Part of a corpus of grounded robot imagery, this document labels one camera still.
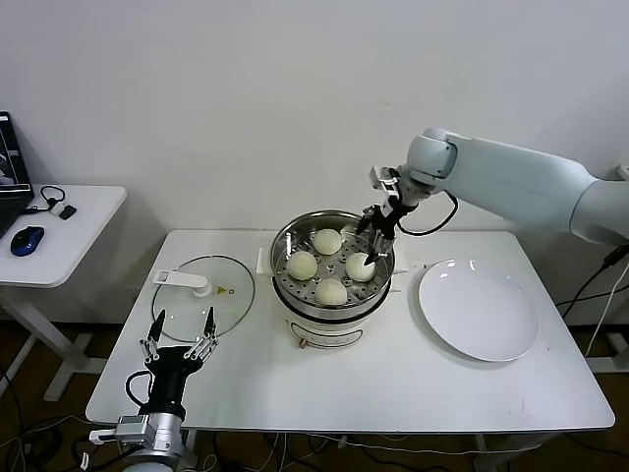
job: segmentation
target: white wall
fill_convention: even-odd
[[[100,315],[76,315],[121,320],[167,230],[359,211],[379,199],[369,168],[428,126],[607,175],[627,159],[628,15],[620,0],[5,0],[0,108],[33,180],[127,187],[80,267],[109,267],[81,290]],[[410,226],[448,210],[432,199]],[[466,206],[452,227],[508,225]],[[604,252],[573,261],[566,238],[524,240],[557,297]]]

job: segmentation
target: white plate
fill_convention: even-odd
[[[524,356],[540,321],[518,283],[486,263],[444,261],[420,283],[420,304],[430,326],[458,351],[483,361]]]

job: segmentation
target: floor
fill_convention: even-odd
[[[95,336],[88,348],[87,354],[95,357],[106,357],[113,348],[120,328],[118,326],[91,326]],[[74,337],[78,330],[76,328],[64,328],[64,332],[69,337]],[[18,324],[13,322],[0,323],[0,367],[6,369],[20,347],[27,339],[28,333]],[[587,342],[586,334],[576,334],[577,341],[582,344]],[[609,347],[602,339],[595,346],[598,352],[595,355],[608,354]],[[14,386],[20,399],[21,409],[24,416],[24,423],[29,425],[33,422],[52,416],[65,416],[68,414],[82,415],[85,412],[90,393],[96,385],[94,376],[76,376],[61,401],[57,403],[46,403],[41,398],[46,387],[56,369],[60,365],[60,360],[56,358],[41,343],[36,343],[23,367],[18,372],[14,380]],[[616,425],[608,431],[585,433],[576,435],[576,439],[583,443],[588,443],[597,447],[614,449],[616,451],[629,454],[629,376],[624,375],[603,375],[599,376],[600,385],[605,392],[614,412],[616,413]],[[11,392],[6,390],[0,397],[0,443],[14,437],[19,431],[18,410],[15,406]],[[58,472],[67,470],[75,465],[71,455],[71,444],[74,439],[85,435],[90,427],[75,420],[68,420],[59,425],[58,431],[61,433],[61,443],[54,448],[56,453],[50,460],[34,468],[29,466],[26,470],[38,470],[45,472]],[[311,453],[311,447],[319,449],[324,440],[311,438],[304,435],[289,435],[288,452],[292,457],[301,457]],[[440,449],[440,450],[466,450],[474,449],[476,445],[471,437],[413,437],[402,441],[391,441],[390,439],[377,436],[360,436],[351,438],[353,442],[364,444],[379,444],[387,447],[401,447],[407,449]],[[42,445],[51,442],[51,437],[44,437],[33,446],[38,452]],[[271,451],[267,441],[273,443],[275,435],[267,435],[266,439],[258,433],[199,433],[197,438],[196,453],[199,457],[205,458],[214,453],[214,444],[218,447],[221,457],[220,466],[213,470],[243,470],[249,467],[257,470],[264,463]],[[278,439],[278,454],[283,450],[284,437]],[[4,446],[0,449],[0,470],[10,472],[16,455],[16,447],[6,460],[9,448]],[[78,451],[92,452],[91,444],[80,443]],[[305,462],[311,464],[302,465],[295,463],[290,465],[290,472],[303,472],[311,470],[318,471],[395,471],[395,470],[429,470],[432,466],[441,466],[430,470],[441,470],[443,472],[468,472],[473,471],[472,459],[474,455],[464,456],[441,456],[435,454],[413,454],[409,452],[388,451],[379,449],[368,449],[372,457],[378,461],[395,462],[402,465],[385,465],[376,463],[369,458],[365,452],[354,446],[339,448],[336,442],[328,442],[322,452],[314,454]],[[118,454],[115,444],[108,444],[101,447],[92,457],[92,464],[101,464],[107,459]],[[207,460],[207,466],[213,463],[213,456]],[[284,460],[284,468],[293,461],[287,456]],[[104,469],[106,471],[122,471],[125,464],[119,462]],[[16,464],[15,470],[22,471],[22,463]],[[264,471],[277,470],[274,457],[271,458]],[[576,444],[575,441],[566,435],[558,436],[545,443],[537,450],[527,452],[510,463],[510,472],[523,472],[535,470],[545,471],[597,471],[615,472],[629,471],[629,455],[622,456],[594,451]]]

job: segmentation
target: laptop screen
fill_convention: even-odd
[[[0,112],[0,195],[30,191],[30,180],[20,155],[9,114]]]

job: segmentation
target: laptop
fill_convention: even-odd
[[[0,111],[0,238],[18,219],[33,196],[11,117],[8,112]]]

